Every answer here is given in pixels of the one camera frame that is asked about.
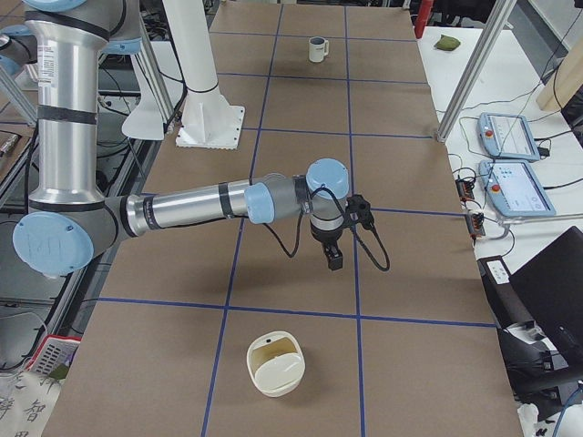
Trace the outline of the white mug with handle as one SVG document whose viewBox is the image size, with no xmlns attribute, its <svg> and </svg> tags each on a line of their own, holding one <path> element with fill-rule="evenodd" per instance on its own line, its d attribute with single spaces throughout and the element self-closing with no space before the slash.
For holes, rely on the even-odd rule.
<svg viewBox="0 0 583 437">
<path fill-rule="evenodd" d="M 330 41 L 322 36 L 312 36 L 309 39 L 309 61 L 322 63 L 329 55 Z"/>
</svg>

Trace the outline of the lower blue teach pendant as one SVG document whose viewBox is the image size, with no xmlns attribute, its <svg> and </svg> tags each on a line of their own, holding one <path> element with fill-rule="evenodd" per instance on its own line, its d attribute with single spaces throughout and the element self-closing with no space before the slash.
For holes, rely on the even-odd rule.
<svg viewBox="0 0 583 437">
<path fill-rule="evenodd" d="M 553 217 L 556 210 L 529 162 L 523 159 L 482 160 L 478 164 L 486 198 L 505 218 Z"/>
</svg>

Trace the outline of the blue teach pendant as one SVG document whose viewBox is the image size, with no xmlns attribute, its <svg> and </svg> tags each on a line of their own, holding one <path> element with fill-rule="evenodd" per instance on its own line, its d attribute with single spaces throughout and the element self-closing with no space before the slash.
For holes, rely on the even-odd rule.
<svg viewBox="0 0 583 437">
<path fill-rule="evenodd" d="M 491 158 L 517 158 L 529 162 L 540 160 L 525 116 L 482 113 L 477 121 L 477 133 Z"/>
<path fill-rule="evenodd" d="M 505 218 L 553 217 L 556 210 L 529 162 L 523 159 L 482 160 L 478 164 L 486 198 Z"/>
</svg>

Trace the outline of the upper blue teach pendant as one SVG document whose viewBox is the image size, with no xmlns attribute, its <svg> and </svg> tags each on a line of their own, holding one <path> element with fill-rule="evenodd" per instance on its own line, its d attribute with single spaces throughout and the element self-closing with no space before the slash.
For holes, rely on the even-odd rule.
<svg viewBox="0 0 583 437">
<path fill-rule="evenodd" d="M 525 116 L 482 113 L 477 121 L 477 133 L 491 158 L 517 158 L 529 162 L 540 160 Z"/>
</svg>

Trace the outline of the black laptop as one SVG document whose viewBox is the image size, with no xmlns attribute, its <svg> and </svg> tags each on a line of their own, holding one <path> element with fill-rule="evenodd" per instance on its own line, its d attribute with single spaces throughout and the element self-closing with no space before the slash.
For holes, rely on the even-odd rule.
<svg viewBox="0 0 583 437">
<path fill-rule="evenodd" d="M 572 226 L 510 276 L 528 312 L 570 364 L 582 362 L 582 231 Z"/>
</svg>

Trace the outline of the green bean bag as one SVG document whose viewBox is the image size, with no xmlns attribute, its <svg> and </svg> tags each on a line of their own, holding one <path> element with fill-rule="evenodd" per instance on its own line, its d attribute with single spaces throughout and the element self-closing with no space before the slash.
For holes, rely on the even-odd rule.
<svg viewBox="0 0 583 437">
<path fill-rule="evenodd" d="M 440 51 L 451 52 L 461 45 L 461 41 L 453 36 L 441 35 L 435 42 L 434 48 Z"/>
</svg>

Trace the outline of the red cylinder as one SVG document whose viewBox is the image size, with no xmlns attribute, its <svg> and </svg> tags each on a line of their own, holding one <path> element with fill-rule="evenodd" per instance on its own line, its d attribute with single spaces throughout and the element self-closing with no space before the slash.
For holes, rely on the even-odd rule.
<svg viewBox="0 0 583 437">
<path fill-rule="evenodd" d="M 414 35 L 417 39 L 423 37 L 424 29 L 432 14 L 434 0 L 422 0 L 414 22 Z"/>
</svg>

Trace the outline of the white red plastic basket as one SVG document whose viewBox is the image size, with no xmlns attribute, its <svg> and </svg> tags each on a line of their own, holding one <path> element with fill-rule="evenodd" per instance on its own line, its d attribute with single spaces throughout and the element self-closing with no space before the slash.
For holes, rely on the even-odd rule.
<svg viewBox="0 0 583 437">
<path fill-rule="evenodd" d="M 72 362 L 80 343 L 79 337 L 46 336 L 26 365 L 26 371 L 48 376 L 60 365 Z"/>
</svg>

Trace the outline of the aluminium frame post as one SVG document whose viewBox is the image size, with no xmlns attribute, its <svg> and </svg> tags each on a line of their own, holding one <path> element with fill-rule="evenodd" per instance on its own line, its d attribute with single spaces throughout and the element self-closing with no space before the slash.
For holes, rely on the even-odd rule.
<svg viewBox="0 0 583 437">
<path fill-rule="evenodd" d="M 448 139 L 516 3 L 517 0 L 496 1 L 486 21 L 486 27 L 482 30 L 477 40 L 476 46 L 465 66 L 465 70 L 456 86 L 440 125 L 435 132 L 435 139 L 438 142 L 445 143 Z"/>
</svg>

